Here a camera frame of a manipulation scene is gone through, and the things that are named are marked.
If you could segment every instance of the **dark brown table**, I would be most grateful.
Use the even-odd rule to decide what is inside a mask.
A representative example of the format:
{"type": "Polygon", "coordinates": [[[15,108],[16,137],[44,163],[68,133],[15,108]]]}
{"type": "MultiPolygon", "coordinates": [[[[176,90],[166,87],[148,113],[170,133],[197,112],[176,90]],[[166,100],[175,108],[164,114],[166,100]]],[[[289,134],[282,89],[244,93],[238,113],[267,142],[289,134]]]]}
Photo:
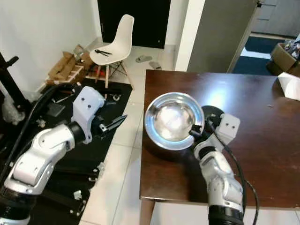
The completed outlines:
{"type": "MultiPolygon", "coordinates": [[[[240,119],[229,147],[256,188],[262,207],[300,206],[300,102],[284,97],[277,77],[147,70],[144,112],[152,100],[171,91],[187,93],[202,106],[216,106],[240,119]]],[[[150,224],[155,201],[207,203],[206,184],[193,154],[185,151],[172,162],[158,153],[161,149],[144,129],[142,225],[150,224]]],[[[250,189],[247,195],[247,205],[255,206],[250,189]]]]}

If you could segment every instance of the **chair leg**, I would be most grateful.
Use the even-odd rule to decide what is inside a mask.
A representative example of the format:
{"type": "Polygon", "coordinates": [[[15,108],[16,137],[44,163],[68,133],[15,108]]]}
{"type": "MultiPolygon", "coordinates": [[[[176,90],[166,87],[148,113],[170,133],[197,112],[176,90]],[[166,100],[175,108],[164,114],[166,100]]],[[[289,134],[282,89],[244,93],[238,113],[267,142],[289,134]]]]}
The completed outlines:
{"type": "Polygon", "coordinates": [[[134,90],[135,87],[133,85],[133,81],[131,80],[130,76],[128,75],[127,70],[125,69],[125,64],[123,63],[123,61],[121,62],[121,66],[122,66],[123,70],[125,71],[126,76],[128,77],[128,80],[129,80],[129,83],[132,87],[132,90],[134,90]]]}
{"type": "Polygon", "coordinates": [[[99,66],[98,66],[98,69],[97,69],[97,73],[96,73],[95,83],[98,82],[98,77],[99,77],[99,74],[100,74],[100,69],[101,69],[101,66],[99,65],[99,66]]]}
{"type": "Polygon", "coordinates": [[[106,74],[105,74],[105,88],[108,88],[108,76],[109,76],[109,65],[106,65],[106,74]]]}

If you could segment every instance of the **black mat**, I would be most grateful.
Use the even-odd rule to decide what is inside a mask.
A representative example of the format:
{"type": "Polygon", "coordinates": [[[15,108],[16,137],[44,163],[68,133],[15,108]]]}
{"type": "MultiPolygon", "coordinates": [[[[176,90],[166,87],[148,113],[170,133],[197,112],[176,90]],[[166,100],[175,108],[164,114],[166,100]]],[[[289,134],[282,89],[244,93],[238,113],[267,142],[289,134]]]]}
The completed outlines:
{"type": "Polygon", "coordinates": [[[234,74],[273,75],[266,67],[267,59],[240,56],[233,69],[234,74]]]}
{"type": "Polygon", "coordinates": [[[249,37],[245,48],[247,51],[258,53],[271,53],[278,43],[283,43],[284,40],[263,38],[263,37],[249,37]]]}
{"type": "MultiPolygon", "coordinates": [[[[83,86],[91,86],[95,89],[103,89],[105,87],[104,82],[99,81],[97,84],[94,80],[85,79],[82,82],[83,86]]],[[[98,112],[105,119],[105,121],[110,122],[112,119],[121,116],[129,99],[131,93],[131,86],[129,84],[110,82],[109,88],[120,89],[121,98],[117,101],[116,105],[108,105],[101,108],[98,112]]],[[[53,127],[59,124],[62,120],[70,122],[72,116],[72,102],[75,99],[74,96],[69,97],[65,101],[61,102],[61,105],[65,105],[66,108],[63,110],[61,115],[57,118],[52,116],[45,116],[47,118],[47,127],[53,127]]],[[[110,134],[105,139],[100,140],[99,138],[94,138],[93,142],[88,145],[81,144],[76,146],[75,149],[68,152],[66,156],[57,164],[63,166],[72,166],[78,168],[86,168],[91,171],[99,165],[100,162],[104,161],[107,154],[108,148],[113,139],[113,134],[110,134]]],[[[89,198],[89,189],[93,187],[94,182],[89,182],[86,176],[67,176],[61,173],[53,172],[46,188],[55,193],[73,197],[74,191],[81,190],[83,199],[89,198]]],[[[30,225],[77,225],[80,222],[80,218],[71,215],[70,208],[63,206],[59,203],[46,199],[44,197],[39,197],[37,200],[37,205],[35,206],[32,214],[30,225]]]]}

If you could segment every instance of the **metal bowl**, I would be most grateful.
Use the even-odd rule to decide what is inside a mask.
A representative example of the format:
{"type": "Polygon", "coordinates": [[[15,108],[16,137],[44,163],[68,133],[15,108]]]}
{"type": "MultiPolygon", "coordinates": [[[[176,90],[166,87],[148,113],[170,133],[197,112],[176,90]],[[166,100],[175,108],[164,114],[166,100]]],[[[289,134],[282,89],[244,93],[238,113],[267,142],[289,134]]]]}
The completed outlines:
{"type": "Polygon", "coordinates": [[[168,150],[190,147],[192,125],[204,127],[204,114],[198,103],[189,95],[170,92],[157,97],[145,113],[148,136],[158,146],[168,150]]]}

